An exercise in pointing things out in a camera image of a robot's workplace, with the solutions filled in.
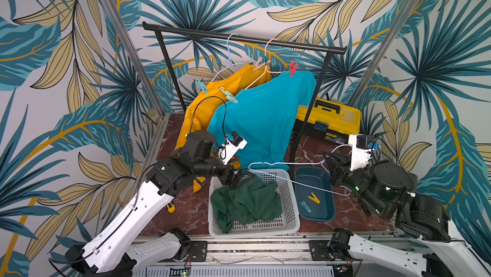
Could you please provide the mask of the dark green t-shirt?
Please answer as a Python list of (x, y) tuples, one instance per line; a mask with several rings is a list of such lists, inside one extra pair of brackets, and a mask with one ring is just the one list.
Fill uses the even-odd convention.
[(223, 186), (210, 197), (213, 215), (219, 229), (228, 234), (234, 223), (246, 226), (258, 221), (271, 222), (283, 213), (277, 182), (264, 184), (253, 176), (237, 189)]

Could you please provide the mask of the white blue wire hanger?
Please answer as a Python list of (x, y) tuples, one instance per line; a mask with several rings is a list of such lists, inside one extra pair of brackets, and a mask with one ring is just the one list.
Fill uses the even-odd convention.
[[(321, 166), (324, 171), (330, 175), (331, 172), (327, 170), (327, 168), (325, 167), (325, 164), (326, 163), (326, 159), (323, 158), (321, 161), (319, 162), (305, 162), (305, 163), (298, 163), (298, 162), (276, 162), (276, 163), (269, 163), (269, 162), (262, 162), (262, 161), (258, 161), (258, 162), (253, 162), (253, 163), (250, 163), (248, 164), (248, 171), (250, 172), (258, 172), (260, 174), (265, 174), (265, 175), (268, 175), (269, 172), (267, 171), (264, 171), (264, 170), (260, 170), (260, 169), (253, 169), (253, 166), (256, 166), (256, 165), (267, 165), (267, 166), (276, 166), (276, 165), (290, 165), (290, 166), (306, 166), (306, 165), (313, 165), (313, 166)], [(335, 191), (332, 191), (332, 190), (326, 190), (326, 189), (323, 189), (323, 188), (319, 188), (319, 187), (316, 187), (316, 186), (311, 186), (311, 185), (308, 185), (308, 184), (304, 184), (304, 183), (301, 183), (301, 182), (297, 182), (295, 180), (292, 180), (292, 179), (285, 179), (285, 181), (288, 181), (294, 185), (299, 185), (299, 186), (303, 186), (303, 187), (306, 187), (306, 188), (310, 188), (312, 190), (317, 190), (317, 191), (323, 191), (323, 192), (326, 192), (326, 193), (330, 193), (330, 194), (334, 194), (334, 195), (339, 195), (339, 196), (343, 196), (343, 197), (348, 197), (348, 196), (351, 196), (352, 195), (352, 190), (349, 189), (348, 187), (346, 186), (342, 186), (344, 189), (345, 189), (345, 192), (344, 193), (338, 193), (338, 192), (335, 192)]]

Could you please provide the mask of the yellow clothespin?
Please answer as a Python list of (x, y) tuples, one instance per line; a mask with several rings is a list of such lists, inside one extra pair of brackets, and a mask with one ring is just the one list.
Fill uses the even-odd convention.
[(316, 204), (321, 203), (321, 201), (318, 199), (318, 197), (313, 192), (311, 192), (311, 194), (308, 195), (308, 199), (310, 199), (312, 202), (314, 202)]

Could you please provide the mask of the turquoise clothespin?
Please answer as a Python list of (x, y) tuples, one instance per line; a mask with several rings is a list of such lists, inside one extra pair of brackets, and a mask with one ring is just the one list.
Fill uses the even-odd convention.
[(307, 212), (308, 214), (312, 213), (312, 210), (311, 208), (309, 207), (309, 205), (304, 201), (302, 200), (300, 202), (300, 206), (305, 210), (305, 212)]

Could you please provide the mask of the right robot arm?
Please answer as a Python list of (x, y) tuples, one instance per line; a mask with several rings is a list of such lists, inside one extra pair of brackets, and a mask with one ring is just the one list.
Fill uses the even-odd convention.
[(389, 160), (356, 168), (353, 157), (326, 151), (323, 158), (333, 186), (345, 186), (379, 218), (394, 216), (396, 228), (429, 249), (399, 250), (336, 228), (320, 251), (329, 260), (374, 262), (405, 276), (490, 276), (490, 264), (464, 239), (446, 209), (416, 191), (414, 174)]

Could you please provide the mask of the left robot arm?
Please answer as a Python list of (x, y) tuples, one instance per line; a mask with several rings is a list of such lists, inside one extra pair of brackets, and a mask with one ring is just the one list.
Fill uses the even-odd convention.
[(177, 228), (142, 245), (133, 241), (182, 190), (200, 185), (201, 178), (217, 177), (231, 188), (244, 183), (249, 172), (235, 169), (230, 161), (246, 145), (236, 132), (222, 145), (208, 131), (188, 134), (183, 147), (154, 164), (132, 200), (99, 235), (71, 246), (60, 260), (49, 259), (50, 264), (68, 266), (83, 276), (132, 276), (160, 260), (183, 259), (191, 240)]

